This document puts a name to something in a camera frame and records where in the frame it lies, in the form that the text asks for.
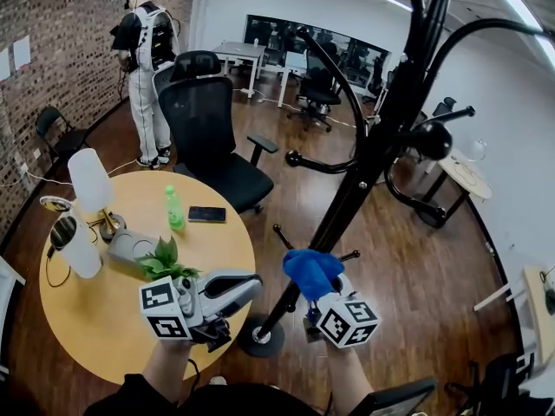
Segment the window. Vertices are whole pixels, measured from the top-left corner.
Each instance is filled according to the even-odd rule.
[[[382,73],[383,63],[389,54],[387,50],[316,26],[279,18],[249,15],[244,42],[254,43],[255,39],[258,39],[258,44],[266,47],[267,63],[283,66],[287,52],[303,54],[306,50],[304,40],[295,35],[303,26],[318,44],[324,45],[330,42],[335,44],[338,56],[337,66],[352,85],[364,88],[369,84],[374,70],[379,69],[380,74]]]

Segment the paper on wall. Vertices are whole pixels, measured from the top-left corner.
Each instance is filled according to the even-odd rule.
[[[16,69],[31,62],[31,45],[29,36],[14,42],[14,63]]]
[[[8,56],[8,49],[5,48],[0,52],[0,81],[10,77],[10,57]]]

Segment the chair armrest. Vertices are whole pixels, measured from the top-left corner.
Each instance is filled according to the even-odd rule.
[[[271,140],[265,139],[261,135],[248,134],[246,137],[249,141],[251,141],[255,145],[254,151],[252,152],[252,156],[251,156],[251,163],[254,166],[257,165],[258,159],[260,159],[260,154],[262,153],[263,149],[270,154],[275,153],[279,149],[278,145],[276,145]]]
[[[276,145],[271,140],[268,140],[258,134],[249,134],[246,136],[255,145],[261,146],[266,152],[273,154],[279,150],[278,145]]]

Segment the blue cloth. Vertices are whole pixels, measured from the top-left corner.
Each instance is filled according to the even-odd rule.
[[[284,272],[297,284],[307,301],[317,301],[333,291],[331,281],[343,273],[337,257],[314,250],[291,250],[284,257]]]

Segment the wooden floor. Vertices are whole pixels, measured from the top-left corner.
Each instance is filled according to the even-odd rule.
[[[248,84],[246,77],[234,80],[235,88]],[[257,88],[270,99],[278,98],[279,85],[273,74],[263,73]],[[295,91],[295,83],[290,80],[286,101],[292,103]],[[249,101],[245,94],[235,92],[233,122],[238,152],[244,157],[252,151],[252,144],[246,140],[249,132],[261,133],[280,147],[274,155],[263,154],[259,163],[276,185],[264,202],[264,211],[259,216],[250,212],[243,215],[254,246],[257,271],[264,279],[264,294],[251,310],[268,312],[287,283],[281,270],[285,249],[272,232],[272,225],[281,224],[296,247],[305,247],[342,178],[290,168],[284,163],[284,154],[297,149],[314,159],[342,162],[348,158],[355,130],[334,124],[331,133],[318,127],[306,132],[299,120],[286,118],[284,109],[270,101],[257,103],[257,99],[259,95]],[[346,102],[334,107],[331,115],[353,122]],[[98,126],[88,142],[107,170],[134,159],[138,139],[128,104]],[[137,170],[136,165],[131,165],[118,172]],[[411,167],[405,165],[403,170],[398,175],[406,179]],[[56,178],[67,180],[67,170],[60,170]],[[424,181],[424,188],[432,178]],[[41,194],[73,197],[71,187],[53,184],[45,186]],[[446,183],[437,198],[448,205],[456,196],[454,187]],[[42,247],[54,221],[55,215],[36,201],[4,254],[27,279],[16,303],[8,367],[12,385],[25,399],[35,401],[41,413],[76,415],[114,392],[117,386],[74,362],[46,322],[38,270]],[[478,315],[473,312],[473,305],[495,291],[500,280],[472,212],[463,205],[442,230],[436,231],[397,202],[384,185],[378,185],[334,252],[342,255],[352,250],[359,250],[362,256],[346,263],[347,275],[383,319],[371,343],[358,349],[371,384],[382,389],[434,376],[440,386],[423,411],[430,416],[454,414],[460,399],[447,395],[443,385],[448,380],[468,382],[468,361],[476,360],[484,366],[493,357],[517,347],[509,308],[503,301],[493,303]],[[316,408],[325,408],[330,392],[325,351],[321,344],[305,342],[305,312],[306,304],[301,303],[295,314],[283,319],[287,339],[279,356],[252,359],[233,345],[220,361],[202,373],[202,382],[222,374],[229,382],[275,384]]]

